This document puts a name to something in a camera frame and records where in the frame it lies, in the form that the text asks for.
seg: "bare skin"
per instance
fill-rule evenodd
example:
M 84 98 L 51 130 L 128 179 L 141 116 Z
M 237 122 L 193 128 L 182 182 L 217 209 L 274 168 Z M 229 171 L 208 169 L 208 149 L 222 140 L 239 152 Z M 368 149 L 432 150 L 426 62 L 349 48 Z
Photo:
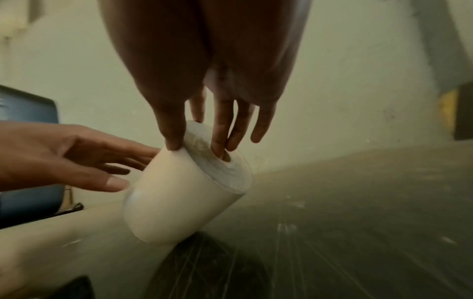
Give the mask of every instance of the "bare skin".
M 117 192 L 129 182 L 115 175 L 144 170 L 158 148 L 87 127 L 0 122 L 0 192 L 65 184 Z
M 169 150 L 214 93 L 212 150 L 222 158 L 268 131 L 292 72 L 311 0 L 99 0 L 111 40 L 151 105 Z M 237 102 L 238 113 L 233 106 Z

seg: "white cylindrical roll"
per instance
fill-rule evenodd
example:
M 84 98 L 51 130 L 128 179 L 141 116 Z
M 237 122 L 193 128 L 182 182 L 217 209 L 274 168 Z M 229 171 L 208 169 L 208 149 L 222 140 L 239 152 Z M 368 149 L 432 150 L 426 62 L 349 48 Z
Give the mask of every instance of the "white cylindrical roll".
M 248 192 L 253 174 L 244 157 L 233 151 L 229 162 L 217 158 L 211 138 L 208 126 L 189 121 L 184 146 L 163 148 L 144 170 L 123 205 L 135 236 L 159 244 L 180 242 Z

